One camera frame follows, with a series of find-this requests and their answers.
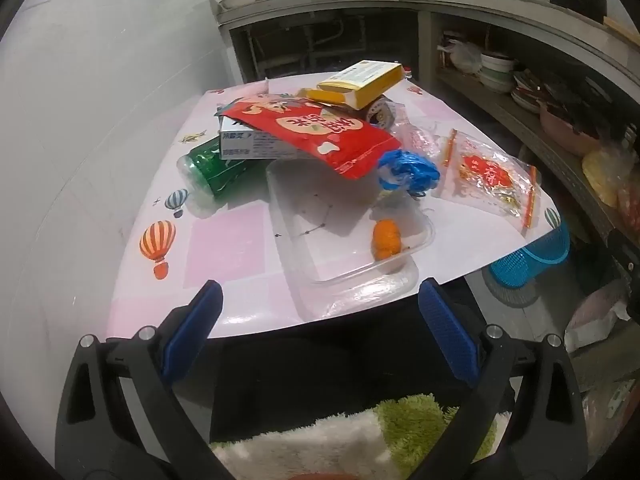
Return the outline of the red cartoon drink can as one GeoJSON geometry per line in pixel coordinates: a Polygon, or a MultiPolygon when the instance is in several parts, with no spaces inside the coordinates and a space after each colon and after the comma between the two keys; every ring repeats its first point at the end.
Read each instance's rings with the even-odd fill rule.
{"type": "Polygon", "coordinates": [[[388,130],[396,122],[397,105],[394,101],[381,96],[372,102],[366,111],[366,121],[372,126],[388,130]]]}

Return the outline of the blue white toothpaste box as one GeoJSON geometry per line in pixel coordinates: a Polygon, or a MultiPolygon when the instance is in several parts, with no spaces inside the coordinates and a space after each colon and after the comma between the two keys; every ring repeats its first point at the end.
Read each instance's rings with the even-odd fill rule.
{"type": "Polygon", "coordinates": [[[218,132],[223,160],[311,159],[292,144],[226,116],[220,118],[218,132]]]}

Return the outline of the clear red printed bag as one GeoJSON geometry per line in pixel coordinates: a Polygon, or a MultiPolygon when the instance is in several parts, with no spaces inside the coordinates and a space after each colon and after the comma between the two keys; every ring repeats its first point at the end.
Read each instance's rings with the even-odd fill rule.
{"type": "Polygon", "coordinates": [[[452,129],[439,169],[435,197],[506,219],[523,236],[534,228],[541,196],[536,167],[452,129]]]}

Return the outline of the green white fluffy sleeve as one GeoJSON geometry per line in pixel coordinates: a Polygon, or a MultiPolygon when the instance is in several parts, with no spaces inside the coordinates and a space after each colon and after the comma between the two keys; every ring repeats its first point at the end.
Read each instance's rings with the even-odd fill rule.
{"type": "Polygon", "coordinates": [[[407,479],[434,448],[458,409],[431,394],[386,400],[356,414],[246,440],[213,442],[237,479],[294,479],[336,474],[353,479],[407,479]]]}

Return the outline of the blue mesh trash basket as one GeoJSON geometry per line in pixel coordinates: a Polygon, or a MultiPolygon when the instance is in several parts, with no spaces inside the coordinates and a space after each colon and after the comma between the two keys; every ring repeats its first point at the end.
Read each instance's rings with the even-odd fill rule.
{"type": "Polygon", "coordinates": [[[569,252],[570,233],[562,222],[533,243],[491,263],[489,273],[505,288],[521,288],[542,272],[563,263],[569,252]]]}

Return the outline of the stack of white bowls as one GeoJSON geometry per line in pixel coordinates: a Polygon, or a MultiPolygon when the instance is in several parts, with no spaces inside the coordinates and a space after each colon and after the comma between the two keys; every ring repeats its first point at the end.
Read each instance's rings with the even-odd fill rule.
{"type": "Polygon", "coordinates": [[[482,62],[482,68],[478,72],[478,78],[485,88],[501,94],[512,91],[515,65],[513,58],[501,53],[483,52],[480,55],[480,62],[482,62]]]}

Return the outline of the orange peel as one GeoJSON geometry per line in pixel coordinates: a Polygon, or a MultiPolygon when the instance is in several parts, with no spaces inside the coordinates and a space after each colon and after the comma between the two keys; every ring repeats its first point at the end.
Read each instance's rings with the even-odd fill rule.
{"type": "Polygon", "coordinates": [[[372,233],[372,255],[376,261],[384,260],[402,251],[400,229],[392,219],[375,223],[372,233]]]}

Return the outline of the green plastic bottle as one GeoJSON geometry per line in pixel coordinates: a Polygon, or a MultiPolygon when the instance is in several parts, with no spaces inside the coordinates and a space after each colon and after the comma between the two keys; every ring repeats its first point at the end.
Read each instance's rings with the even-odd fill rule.
{"type": "Polygon", "coordinates": [[[177,160],[178,173],[188,189],[213,198],[224,195],[239,177],[257,165],[257,160],[223,159],[218,138],[192,148],[177,160]]]}

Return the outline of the red snack bag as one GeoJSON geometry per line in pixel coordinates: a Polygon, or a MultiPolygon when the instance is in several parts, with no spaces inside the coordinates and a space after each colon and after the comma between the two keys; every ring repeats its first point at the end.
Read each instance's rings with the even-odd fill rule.
{"type": "Polygon", "coordinates": [[[392,134],[366,120],[299,96],[255,94],[219,114],[318,158],[347,179],[365,176],[400,148],[392,134]]]}

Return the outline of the clear plastic tray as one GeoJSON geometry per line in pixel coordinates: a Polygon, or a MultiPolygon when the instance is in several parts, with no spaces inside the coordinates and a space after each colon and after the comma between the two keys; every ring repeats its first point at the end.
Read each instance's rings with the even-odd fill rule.
{"type": "Polygon", "coordinates": [[[275,160],[266,177],[278,254],[303,321],[366,310],[411,292],[418,281],[413,256],[435,237],[418,200],[384,194],[376,174],[349,180],[318,160],[275,160]],[[402,251],[376,261],[372,233],[382,219],[397,223],[402,251]]]}

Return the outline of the white plastic bag on shelf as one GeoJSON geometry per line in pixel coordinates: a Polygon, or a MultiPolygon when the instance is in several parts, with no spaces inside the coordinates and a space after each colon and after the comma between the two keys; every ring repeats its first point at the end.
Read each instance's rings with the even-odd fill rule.
{"type": "Polygon", "coordinates": [[[437,51],[448,54],[452,65],[461,73],[475,75],[483,67],[482,51],[475,44],[454,39],[446,46],[438,46],[437,51]]]}

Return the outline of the pink plastic basin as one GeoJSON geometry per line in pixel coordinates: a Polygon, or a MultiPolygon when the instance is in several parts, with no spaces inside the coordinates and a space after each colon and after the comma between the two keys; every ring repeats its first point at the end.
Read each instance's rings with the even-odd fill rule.
{"type": "Polygon", "coordinates": [[[539,116],[542,130],[570,154],[584,157],[600,148],[597,139],[575,129],[569,122],[555,115],[547,102],[539,101],[539,116]]]}

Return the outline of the yellow bag on shelf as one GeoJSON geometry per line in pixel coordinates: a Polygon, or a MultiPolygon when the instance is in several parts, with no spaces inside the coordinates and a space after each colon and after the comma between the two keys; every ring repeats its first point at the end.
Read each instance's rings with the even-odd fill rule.
{"type": "Polygon", "coordinates": [[[582,159],[582,172],[598,199],[616,208],[618,192],[628,180],[637,155],[616,145],[602,146],[582,159]]]}

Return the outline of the blue wrapper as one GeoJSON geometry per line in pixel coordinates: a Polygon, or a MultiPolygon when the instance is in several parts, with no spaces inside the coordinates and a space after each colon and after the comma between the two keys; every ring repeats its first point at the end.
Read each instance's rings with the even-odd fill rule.
{"type": "Polygon", "coordinates": [[[378,160],[378,184],[386,192],[406,192],[423,197],[439,185],[440,172],[434,162],[409,151],[386,152],[378,160]]]}

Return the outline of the yellow white medicine box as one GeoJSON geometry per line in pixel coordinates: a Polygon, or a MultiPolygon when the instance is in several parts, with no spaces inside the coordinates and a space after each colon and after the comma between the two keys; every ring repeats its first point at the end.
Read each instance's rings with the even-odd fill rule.
{"type": "Polygon", "coordinates": [[[397,62],[362,60],[298,95],[313,101],[362,110],[405,78],[397,62]]]}

